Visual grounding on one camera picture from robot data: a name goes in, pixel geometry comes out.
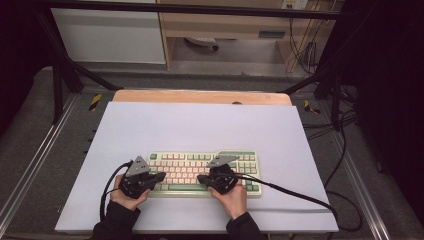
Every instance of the black pole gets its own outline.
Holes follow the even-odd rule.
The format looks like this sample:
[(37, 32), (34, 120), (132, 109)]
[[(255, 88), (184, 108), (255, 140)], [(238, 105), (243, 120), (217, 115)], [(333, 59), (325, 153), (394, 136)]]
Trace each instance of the black pole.
[(71, 0), (37, 0), (37, 3), (49, 8), (107, 10), (127, 12), (161, 12), (186, 14), (215, 14), (234, 16), (280, 17), (340, 20), (351, 18), (356, 12), (323, 12), (305, 10), (286, 10), (268, 8), (224, 7), (181, 4), (154, 4), (154, 3), (127, 3), (127, 2), (99, 2), (99, 1), (71, 1)]

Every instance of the left hand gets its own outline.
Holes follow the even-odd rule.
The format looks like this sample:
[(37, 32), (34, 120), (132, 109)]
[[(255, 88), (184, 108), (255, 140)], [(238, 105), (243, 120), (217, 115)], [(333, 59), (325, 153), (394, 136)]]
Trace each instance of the left hand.
[(125, 194), (119, 189), (119, 183), (121, 182), (123, 174), (116, 176), (114, 189), (110, 193), (110, 200), (118, 203), (119, 205), (131, 210), (135, 211), (138, 205), (147, 200), (147, 196), (149, 195), (150, 189), (146, 190), (143, 194), (140, 195), (138, 199), (133, 199), (125, 196)]

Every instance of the wooden edge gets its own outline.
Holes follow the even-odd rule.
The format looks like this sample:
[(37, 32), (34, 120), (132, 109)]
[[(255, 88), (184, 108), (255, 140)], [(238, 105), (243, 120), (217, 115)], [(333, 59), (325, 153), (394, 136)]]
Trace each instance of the wooden edge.
[(283, 93), (221, 92), (191, 90), (119, 90), (114, 102), (159, 102), (159, 103), (218, 103), (245, 105), (292, 106), (290, 97)]

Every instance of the aluminum rail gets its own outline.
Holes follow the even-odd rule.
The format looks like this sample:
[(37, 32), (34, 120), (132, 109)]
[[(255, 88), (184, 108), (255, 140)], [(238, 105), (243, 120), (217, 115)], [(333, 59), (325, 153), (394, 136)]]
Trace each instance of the aluminum rail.
[(52, 125), (34, 157), (32, 158), (30, 164), (13, 190), (12, 194), (9, 196), (8, 200), (4, 204), (3, 208), (0, 211), (0, 239), (3, 237), (6, 232), (7, 227), (12, 221), (13, 216), (21, 205), (23, 199), (25, 198), (26, 193), (31, 187), (32, 182), (37, 176), (38, 172), (41, 169), (41, 166), (44, 163), (44, 160), (47, 158), (47, 155), (50, 152), (53, 144), (55, 143), (57, 137), (59, 136), (63, 126), (68, 119), (78, 94), (72, 94), (65, 106), (64, 113), (62, 117), (58, 120), (57, 124)]

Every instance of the white table surface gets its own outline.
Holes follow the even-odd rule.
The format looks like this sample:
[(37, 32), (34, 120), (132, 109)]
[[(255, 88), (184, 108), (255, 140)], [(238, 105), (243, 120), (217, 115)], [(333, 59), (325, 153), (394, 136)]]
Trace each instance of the white table surface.
[[(255, 150), (263, 181), (328, 203), (296, 107), (110, 102), (56, 230), (91, 232), (111, 174), (138, 155), (220, 150)], [(151, 197), (139, 208), (136, 233), (224, 233), (228, 221), (213, 198)], [(248, 210), (263, 232), (338, 231), (329, 210), (267, 186)]]

